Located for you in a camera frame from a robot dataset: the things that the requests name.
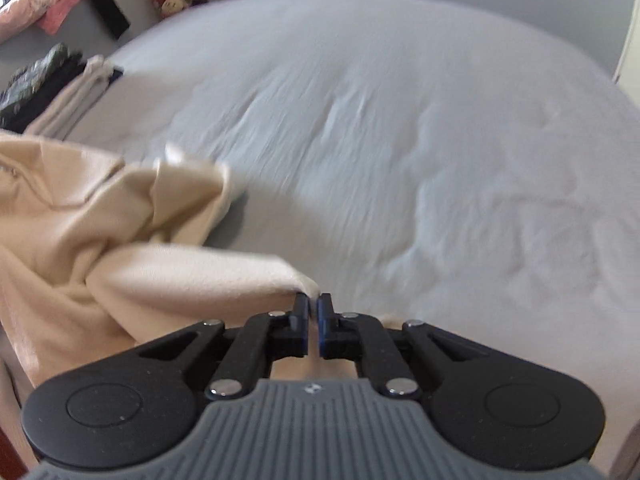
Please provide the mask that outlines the pink pillow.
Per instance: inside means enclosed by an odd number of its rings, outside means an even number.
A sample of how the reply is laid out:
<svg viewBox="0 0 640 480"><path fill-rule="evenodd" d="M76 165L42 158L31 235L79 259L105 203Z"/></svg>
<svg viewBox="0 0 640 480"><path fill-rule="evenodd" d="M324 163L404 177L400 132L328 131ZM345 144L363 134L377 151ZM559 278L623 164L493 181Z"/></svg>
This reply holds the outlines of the pink pillow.
<svg viewBox="0 0 640 480"><path fill-rule="evenodd" d="M0 42L24 32L60 0L10 0L0 12Z"/></svg>

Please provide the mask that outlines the cream door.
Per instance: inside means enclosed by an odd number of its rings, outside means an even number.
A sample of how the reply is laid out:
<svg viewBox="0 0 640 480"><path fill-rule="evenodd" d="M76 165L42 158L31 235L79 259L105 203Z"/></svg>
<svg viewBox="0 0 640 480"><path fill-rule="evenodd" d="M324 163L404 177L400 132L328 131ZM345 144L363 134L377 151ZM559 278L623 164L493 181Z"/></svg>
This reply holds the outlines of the cream door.
<svg viewBox="0 0 640 480"><path fill-rule="evenodd" d="M639 90L639 0L634 0L623 49L613 78L625 91Z"/></svg>

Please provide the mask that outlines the black folded garment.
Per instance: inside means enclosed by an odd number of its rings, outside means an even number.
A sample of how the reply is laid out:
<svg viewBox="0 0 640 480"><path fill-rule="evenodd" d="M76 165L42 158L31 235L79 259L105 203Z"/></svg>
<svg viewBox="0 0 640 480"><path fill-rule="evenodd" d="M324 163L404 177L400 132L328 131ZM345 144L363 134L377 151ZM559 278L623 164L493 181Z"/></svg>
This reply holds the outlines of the black folded garment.
<svg viewBox="0 0 640 480"><path fill-rule="evenodd" d="M1 128L22 134L27 126L46 110L53 99L84 71L85 67L82 54L73 52L13 117L2 119Z"/></svg>

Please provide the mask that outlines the folded beige garment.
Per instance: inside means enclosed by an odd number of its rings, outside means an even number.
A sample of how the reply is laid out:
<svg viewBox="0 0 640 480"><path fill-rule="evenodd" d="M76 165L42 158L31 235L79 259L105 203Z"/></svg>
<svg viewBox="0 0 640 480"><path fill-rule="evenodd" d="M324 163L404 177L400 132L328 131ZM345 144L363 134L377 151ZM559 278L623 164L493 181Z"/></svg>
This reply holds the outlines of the folded beige garment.
<svg viewBox="0 0 640 480"><path fill-rule="evenodd" d="M58 92L25 129L25 136L64 141L91 107L124 72L101 55L89 58L84 71Z"/></svg>

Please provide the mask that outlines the cream sweater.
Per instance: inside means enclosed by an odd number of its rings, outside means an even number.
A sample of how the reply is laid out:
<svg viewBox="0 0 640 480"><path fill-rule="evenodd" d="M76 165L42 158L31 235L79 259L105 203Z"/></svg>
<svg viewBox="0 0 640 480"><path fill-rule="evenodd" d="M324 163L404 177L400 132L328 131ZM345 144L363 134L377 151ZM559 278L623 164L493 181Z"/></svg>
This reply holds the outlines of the cream sweater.
<svg viewBox="0 0 640 480"><path fill-rule="evenodd" d="M205 246L240 194L230 168L168 146L151 166L38 136L1 137L1 393L206 318L239 326L317 298L273 255Z"/></svg>

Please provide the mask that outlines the floral black jeans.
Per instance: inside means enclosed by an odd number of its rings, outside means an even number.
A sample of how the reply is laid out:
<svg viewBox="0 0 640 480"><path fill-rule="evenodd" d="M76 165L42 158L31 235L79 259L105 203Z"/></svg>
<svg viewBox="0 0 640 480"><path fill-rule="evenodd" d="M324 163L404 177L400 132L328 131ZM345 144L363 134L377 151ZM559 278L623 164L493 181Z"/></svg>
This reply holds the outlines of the floral black jeans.
<svg viewBox="0 0 640 480"><path fill-rule="evenodd" d="M65 44L56 44L39 60L18 70L1 92L1 125L4 126L70 57Z"/></svg>

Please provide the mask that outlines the grey bed sheet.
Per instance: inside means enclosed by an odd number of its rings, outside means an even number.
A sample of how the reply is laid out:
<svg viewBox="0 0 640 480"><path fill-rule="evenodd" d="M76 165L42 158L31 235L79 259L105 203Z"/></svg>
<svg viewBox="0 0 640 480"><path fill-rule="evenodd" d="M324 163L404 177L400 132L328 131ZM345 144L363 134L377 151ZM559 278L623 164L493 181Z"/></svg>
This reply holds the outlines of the grey bed sheet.
<svg viewBox="0 0 640 480"><path fill-rule="evenodd" d="M70 140L226 162L246 191L209 246L581 379L616 471L639 419L639 112L590 58L434 0L227 0L113 61Z"/></svg>

